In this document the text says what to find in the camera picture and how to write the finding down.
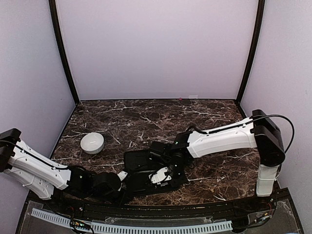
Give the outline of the black zippered tool case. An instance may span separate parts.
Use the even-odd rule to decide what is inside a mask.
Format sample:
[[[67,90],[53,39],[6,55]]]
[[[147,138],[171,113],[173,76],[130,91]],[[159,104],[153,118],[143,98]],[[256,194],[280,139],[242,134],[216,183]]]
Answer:
[[[188,182],[182,154],[174,157],[156,156],[148,150],[124,153],[124,169],[118,205],[131,202],[134,197],[168,193]]]

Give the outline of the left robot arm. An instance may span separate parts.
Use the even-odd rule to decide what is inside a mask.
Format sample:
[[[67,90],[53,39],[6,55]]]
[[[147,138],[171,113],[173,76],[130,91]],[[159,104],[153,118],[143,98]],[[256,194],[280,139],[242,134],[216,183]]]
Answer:
[[[20,138],[20,130],[13,128],[0,135],[0,171],[14,177],[23,187],[40,199],[49,200],[57,212],[69,208],[69,202],[56,190],[85,199],[113,202],[121,193],[127,173],[95,173],[82,166],[58,164],[31,149]]]

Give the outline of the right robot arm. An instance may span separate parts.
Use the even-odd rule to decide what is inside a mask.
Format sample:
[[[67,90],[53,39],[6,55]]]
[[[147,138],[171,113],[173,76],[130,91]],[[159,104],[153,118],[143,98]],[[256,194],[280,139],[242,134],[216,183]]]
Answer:
[[[179,133],[173,144],[160,146],[154,142],[149,149],[151,158],[164,158],[169,161],[148,178],[152,184],[172,182],[179,178],[189,160],[201,158],[223,151],[256,148],[260,156],[255,196],[249,200],[249,208],[260,211],[268,203],[268,196],[273,192],[273,184],[278,170],[286,158],[289,147],[284,147],[279,127],[272,121],[273,117],[289,119],[283,115],[266,115],[262,110],[252,112],[234,124],[210,130],[199,130],[190,126]]]

